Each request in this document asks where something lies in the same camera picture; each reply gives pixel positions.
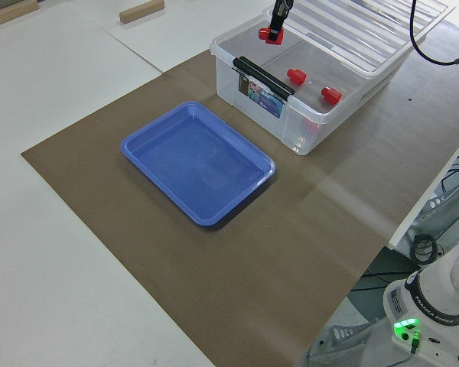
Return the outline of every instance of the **ribbed clear lid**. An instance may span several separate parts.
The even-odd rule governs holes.
[[[285,28],[366,76],[380,73],[411,47],[409,0],[295,0]],[[421,37],[451,10],[418,1],[414,33]],[[272,8],[266,17],[272,17]]]

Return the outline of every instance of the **wooden stick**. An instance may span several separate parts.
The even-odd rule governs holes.
[[[131,21],[135,21],[139,18],[143,18],[146,15],[153,14],[164,8],[165,8],[164,0],[151,0],[150,2],[146,2],[144,4],[135,6],[134,8],[130,8],[128,10],[121,11],[119,13],[119,18],[121,19],[122,23],[127,24]]]
[[[38,9],[39,5],[37,4],[37,0],[24,0],[23,2],[10,5],[7,8],[0,9],[0,24]]]

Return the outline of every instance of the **transparent plastic container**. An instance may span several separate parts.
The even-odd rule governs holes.
[[[297,154],[308,154],[362,104],[386,85],[408,51],[408,2],[387,0],[295,0],[280,46],[258,38],[269,26],[272,8],[220,35],[216,55],[218,95],[279,138]],[[422,39],[451,10],[437,1],[417,3],[414,30]],[[235,59],[245,57],[295,90],[283,96]],[[289,69],[307,74],[297,86]],[[323,88],[342,97],[324,100]]]

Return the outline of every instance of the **red plastic piece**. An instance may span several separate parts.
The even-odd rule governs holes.
[[[342,93],[338,92],[335,88],[328,88],[326,86],[321,90],[321,95],[331,105],[336,105],[342,98]]]
[[[291,81],[298,86],[300,86],[306,80],[306,73],[299,69],[289,69],[288,76],[289,79],[291,79]]]
[[[284,39],[284,28],[282,28],[281,31],[278,33],[277,40],[275,41],[269,40],[269,34],[270,34],[270,27],[260,28],[259,38],[261,40],[265,40],[267,44],[281,44],[282,40]]]

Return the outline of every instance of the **brown mat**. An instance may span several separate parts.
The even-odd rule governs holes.
[[[457,55],[458,30],[433,33],[441,56]],[[266,190],[222,228],[194,224],[119,150],[187,100],[277,165]],[[23,156],[216,366],[282,367],[301,356],[458,145],[459,67],[411,55],[300,157],[217,97],[204,52]]]

